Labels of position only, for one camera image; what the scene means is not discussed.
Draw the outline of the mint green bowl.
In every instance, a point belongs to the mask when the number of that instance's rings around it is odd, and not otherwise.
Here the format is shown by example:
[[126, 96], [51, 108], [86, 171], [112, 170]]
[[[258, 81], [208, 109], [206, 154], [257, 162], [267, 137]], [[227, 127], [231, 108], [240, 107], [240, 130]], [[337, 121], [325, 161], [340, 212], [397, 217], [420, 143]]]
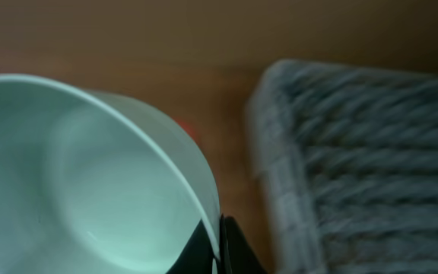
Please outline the mint green bowl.
[[167, 273], [202, 221], [218, 271], [211, 168], [142, 101], [0, 75], [0, 274]]

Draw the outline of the red plastic tray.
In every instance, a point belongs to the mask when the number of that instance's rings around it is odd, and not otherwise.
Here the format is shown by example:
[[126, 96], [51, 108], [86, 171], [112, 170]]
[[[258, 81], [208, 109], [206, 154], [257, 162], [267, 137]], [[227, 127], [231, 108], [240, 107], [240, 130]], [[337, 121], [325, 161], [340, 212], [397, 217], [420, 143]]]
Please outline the red plastic tray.
[[195, 142], [198, 142], [198, 134], [192, 124], [184, 120], [176, 119], [175, 122], [182, 128], [184, 132]]

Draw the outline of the grey dishwasher rack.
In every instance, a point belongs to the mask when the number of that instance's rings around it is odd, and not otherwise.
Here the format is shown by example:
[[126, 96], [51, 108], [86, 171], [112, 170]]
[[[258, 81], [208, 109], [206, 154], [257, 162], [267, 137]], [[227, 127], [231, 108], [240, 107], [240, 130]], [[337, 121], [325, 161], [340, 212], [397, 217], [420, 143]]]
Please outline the grey dishwasher rack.
[[285, 59], [247, 109], [279, 273], [438, 273], [438, 75]]

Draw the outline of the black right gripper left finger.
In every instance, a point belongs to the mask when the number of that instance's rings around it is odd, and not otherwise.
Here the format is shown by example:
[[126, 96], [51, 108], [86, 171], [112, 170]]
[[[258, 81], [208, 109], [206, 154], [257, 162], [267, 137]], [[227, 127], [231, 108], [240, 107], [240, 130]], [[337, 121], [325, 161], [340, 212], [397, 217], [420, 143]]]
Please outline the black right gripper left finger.
[[167, 274], [212, 274], [213, 259], [208, 233], [200, 221]]

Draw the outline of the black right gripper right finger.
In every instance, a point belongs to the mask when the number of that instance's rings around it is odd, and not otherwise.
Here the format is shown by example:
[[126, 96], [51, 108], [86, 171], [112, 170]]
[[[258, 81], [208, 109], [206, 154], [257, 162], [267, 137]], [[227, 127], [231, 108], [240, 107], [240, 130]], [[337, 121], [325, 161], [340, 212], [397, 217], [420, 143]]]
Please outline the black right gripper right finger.
[[221, 216], [220, 274], [267, 274], [233, 217]]

